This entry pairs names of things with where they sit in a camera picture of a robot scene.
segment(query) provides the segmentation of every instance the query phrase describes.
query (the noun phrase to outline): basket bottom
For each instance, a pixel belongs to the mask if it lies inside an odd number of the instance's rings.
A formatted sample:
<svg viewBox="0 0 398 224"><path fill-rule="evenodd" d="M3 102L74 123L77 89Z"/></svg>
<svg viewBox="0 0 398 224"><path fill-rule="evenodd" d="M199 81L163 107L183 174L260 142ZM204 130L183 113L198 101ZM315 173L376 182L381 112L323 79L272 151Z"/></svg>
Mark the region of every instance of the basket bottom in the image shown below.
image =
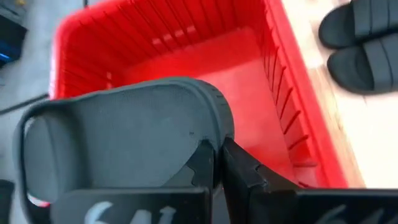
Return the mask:
<svg viewBox="0 0 398 224"><path fill-rule="evenodd" d="M264 165L296 182L251 29L239 29L135 65L125 71L118 85L175 76L201 79L217 87L232 109L236 142Z"/></svg>

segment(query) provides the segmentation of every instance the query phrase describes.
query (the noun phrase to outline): red plastic basket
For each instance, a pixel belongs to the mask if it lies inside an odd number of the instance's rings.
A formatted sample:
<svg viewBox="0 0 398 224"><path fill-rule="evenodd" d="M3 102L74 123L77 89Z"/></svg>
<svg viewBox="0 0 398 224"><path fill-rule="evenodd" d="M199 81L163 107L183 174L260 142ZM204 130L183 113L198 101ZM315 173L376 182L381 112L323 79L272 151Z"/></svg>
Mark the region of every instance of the red plastic basket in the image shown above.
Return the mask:
<svg viewBox="0 0 398 224"><path fill-rule="evenodd" d="M61 25L53 62L53 99L163 77L210 82L247 152L304 187L347 187L280 1L102 2Z"/></svg>

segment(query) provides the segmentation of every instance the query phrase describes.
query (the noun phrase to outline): rubber slipper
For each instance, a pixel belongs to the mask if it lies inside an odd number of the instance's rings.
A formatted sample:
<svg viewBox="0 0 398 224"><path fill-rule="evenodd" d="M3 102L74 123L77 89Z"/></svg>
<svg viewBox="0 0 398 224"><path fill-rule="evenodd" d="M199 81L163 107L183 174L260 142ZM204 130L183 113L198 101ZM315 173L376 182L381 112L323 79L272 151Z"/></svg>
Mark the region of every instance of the rubber slipper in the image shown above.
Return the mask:
<svg viewBox="0 0 398 224"><path fill-rule="evenodd" d="M398 0L354 0L329 12L318 35L340 49L398 30Z"/></svg>
<svg viewBox="0 0 398 224"><path fill-rule="evenodd" d="M398 90L398 34L339 50L328 59L333 79L363 95Z"/></svg>

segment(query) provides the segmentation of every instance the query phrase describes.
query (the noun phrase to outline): blue light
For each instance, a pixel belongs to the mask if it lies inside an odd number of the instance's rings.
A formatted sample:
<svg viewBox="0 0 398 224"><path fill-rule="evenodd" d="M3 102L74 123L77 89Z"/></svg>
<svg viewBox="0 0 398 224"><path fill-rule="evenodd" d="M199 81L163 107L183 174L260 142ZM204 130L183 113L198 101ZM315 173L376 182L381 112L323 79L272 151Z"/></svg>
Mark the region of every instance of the blue light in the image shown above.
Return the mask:
<svg viewBox="0 0 398 224"><path fill-rule="evenodd" d="M0 53L0 57L5 58L5 59L10 59L10 57L8 57L7 55L2 54L2 53Z"/></svg>

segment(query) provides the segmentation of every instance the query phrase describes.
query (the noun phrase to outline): wooden table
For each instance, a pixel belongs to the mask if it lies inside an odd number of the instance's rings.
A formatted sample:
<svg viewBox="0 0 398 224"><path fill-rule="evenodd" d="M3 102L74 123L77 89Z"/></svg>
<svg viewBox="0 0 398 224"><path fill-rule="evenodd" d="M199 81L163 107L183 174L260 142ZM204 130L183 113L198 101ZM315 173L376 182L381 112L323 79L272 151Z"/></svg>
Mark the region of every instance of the wooden table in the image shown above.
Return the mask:
<svg viewBox="0 0 398 224"><path fill-rule="evenodd" d="M350 187L398 187L398 93L348 93L330 77L318 27L349 0L282 0Z"/></svg>

